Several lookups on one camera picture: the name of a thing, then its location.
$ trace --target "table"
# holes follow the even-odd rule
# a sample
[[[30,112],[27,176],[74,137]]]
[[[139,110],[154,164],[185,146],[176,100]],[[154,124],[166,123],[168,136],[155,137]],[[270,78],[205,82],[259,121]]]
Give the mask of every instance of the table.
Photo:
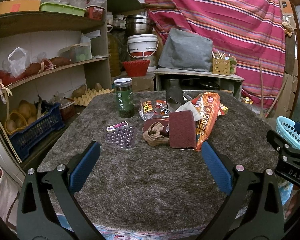
[[[217,78],[219,80],[230,81],[234,85],[234,92],[233,92],[234,97],[237,98],[238,100],[240,100],[241,98],[242,83],[244,81],[244,78],[238,75],[226,76],[226,75],[213,74],[212,72],[199,72],[199,71],[172,69],[172,68],[164,68],[164,67],[160,67],[156,69],[154,73],[155,73],[157,91],[163,90],[161,80],[165,75],[180,75],[180,76],[187,75],[187,76],[194,76],[194,77],[211,77],[211,78]]]
[[[187,93],[194,98],[199,92]],[[230,94],[219,94],[229,112],[217,118],[210,135],[216,150],[251,171],[274,169],[278,155],[266,141],[271,127]],[[165,99],[165,91],[135,93],[136,114],[122,119],[117,114],[115,94],[96,96],[63,133],[38,170],[68,163],[91,140],[96,140],[101,144],[100,158],[82,190],[75,194],[95,225],[114,232],[119,228],[138,234],[198,234],[216,214],[226,194],[219,191],[201,152],[166,145],[150,147],[143,140],[144,122],[137,109],[140,100],[156,99]],[[123,121],[137,130],[131,150],[105,141],[105,128]],[[53,194],[51,199],[55,210],[62,214]]]

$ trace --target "stainless steel pot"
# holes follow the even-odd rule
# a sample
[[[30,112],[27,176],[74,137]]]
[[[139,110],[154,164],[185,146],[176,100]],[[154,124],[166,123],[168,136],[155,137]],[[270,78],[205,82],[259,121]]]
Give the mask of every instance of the stainless steel pot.
[[[124,18],[126,20],[126,34],[127,36],[139,34],[152,34],[153,22],[145,15],[135,14]]]

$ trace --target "yellow box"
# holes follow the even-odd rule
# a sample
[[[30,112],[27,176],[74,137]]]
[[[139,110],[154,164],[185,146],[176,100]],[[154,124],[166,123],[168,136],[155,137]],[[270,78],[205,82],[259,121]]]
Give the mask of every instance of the yellow box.
[[[0,2],[0,14],[10,12],[39,11],[40,0],[11,0]]]
[[[219,75],[230,75],[230,60],[229,59],[212,59],[212,73]]]

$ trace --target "gray cloth cover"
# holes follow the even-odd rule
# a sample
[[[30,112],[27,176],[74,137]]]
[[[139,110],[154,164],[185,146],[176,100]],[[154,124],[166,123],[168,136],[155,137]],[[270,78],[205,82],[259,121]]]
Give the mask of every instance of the gray cloth cover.
[[[210,72],[212,40],[172,28],[158,65],[165,68]]]

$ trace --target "red plastic basket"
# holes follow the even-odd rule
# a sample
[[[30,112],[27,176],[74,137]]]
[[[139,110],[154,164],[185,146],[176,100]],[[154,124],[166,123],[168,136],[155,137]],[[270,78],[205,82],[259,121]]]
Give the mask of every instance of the red plastic basket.
[[[150,60],[136,60],[122,62],[129,77],[145,76],[150,64]]]
[[[86,8],[86,11],[88,18],[101,21],[105,9],[103,7],[91,5]]]

